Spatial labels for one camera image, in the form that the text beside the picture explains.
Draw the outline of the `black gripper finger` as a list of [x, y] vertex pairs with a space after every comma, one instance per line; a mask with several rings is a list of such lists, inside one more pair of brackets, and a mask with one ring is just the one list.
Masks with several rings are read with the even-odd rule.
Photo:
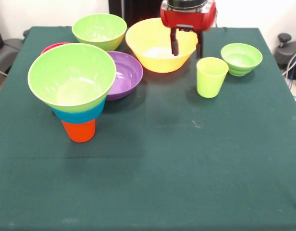
[[170, 32], [172, 54], [177, 56], [179, 54], [178, 40], [176, 39], [176, 28], [171, 28]]
[[203, 53], [203, 32], [197, 31], [197, 46], [196, 46], [196, 57], [202, 58]]

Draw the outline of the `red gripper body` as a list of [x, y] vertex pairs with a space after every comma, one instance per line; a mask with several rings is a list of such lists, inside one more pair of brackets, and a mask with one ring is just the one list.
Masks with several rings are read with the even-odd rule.
[[160, 6], [163, 25], [184, 31], [208, 31], [216, 14], [215, 1], [163, 1]]

